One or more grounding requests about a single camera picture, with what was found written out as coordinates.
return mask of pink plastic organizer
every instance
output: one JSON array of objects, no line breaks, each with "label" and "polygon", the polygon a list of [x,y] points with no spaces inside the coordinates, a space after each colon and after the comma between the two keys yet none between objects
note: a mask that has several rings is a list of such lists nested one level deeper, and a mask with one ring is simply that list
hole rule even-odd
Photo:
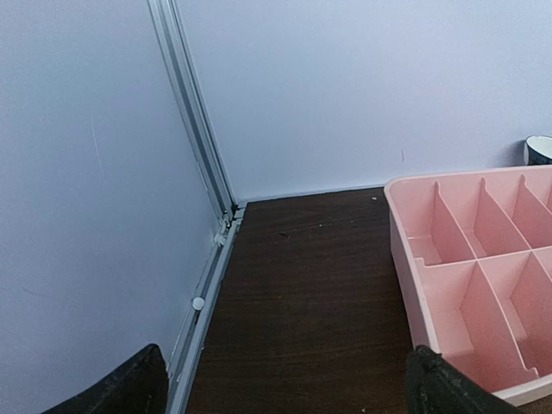
[{"label": "pink plastic organizer", "polygon": [[395,179],[386,197],[414,346],[514,405],[552,393],[552,166]]}]

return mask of wooden surface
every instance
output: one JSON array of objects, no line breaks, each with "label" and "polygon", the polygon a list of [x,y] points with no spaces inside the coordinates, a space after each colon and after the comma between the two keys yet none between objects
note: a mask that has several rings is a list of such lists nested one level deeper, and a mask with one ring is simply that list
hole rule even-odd
[{"label": "wooden surface", "polygon": [[406,412],[388,214],[382,189],[249,204],[186,412]]}]

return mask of white plastic clip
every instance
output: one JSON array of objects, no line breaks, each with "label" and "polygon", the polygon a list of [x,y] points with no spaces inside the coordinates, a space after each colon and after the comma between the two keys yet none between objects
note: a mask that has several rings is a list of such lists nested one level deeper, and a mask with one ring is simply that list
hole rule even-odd
[{"label": "white plastic clip", "polygon": [[224,246],[226,244],[226,236],[221,235],[220,233],[217,233],[215,236],[215,243],[219,246]]},{"label": "white plastic clip", "polygon": [[195,309],[196,311],[200,311],[204,308],[205,301],[203,298],[194,298],[191,302],[191,307]]}]

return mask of white wall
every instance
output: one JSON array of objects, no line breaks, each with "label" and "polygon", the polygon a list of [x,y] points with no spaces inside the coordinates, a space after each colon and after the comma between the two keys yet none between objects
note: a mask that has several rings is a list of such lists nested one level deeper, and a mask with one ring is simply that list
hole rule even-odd
[{"label": "white wall", "polygon": [[147,2],[8,1],[0,28],[0,412],[30,413],[168,361],[217,225]]},{"label": "white wall", "polygon": [[179,0],[240,199],[521,162],[552,134],[552,3]]}]

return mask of black object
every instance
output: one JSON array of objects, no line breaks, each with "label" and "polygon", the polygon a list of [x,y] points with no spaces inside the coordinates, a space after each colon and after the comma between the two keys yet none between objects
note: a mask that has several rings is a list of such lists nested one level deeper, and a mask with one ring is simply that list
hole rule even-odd
[{"label": "black object", "polygon": [[147,345],[115,371],[43,414],[162,414],[168,392],[165,361]]},{"label": "black object", "polygon": [[424,345],[406,359],[406,397],[410,414],[520,414]]}]

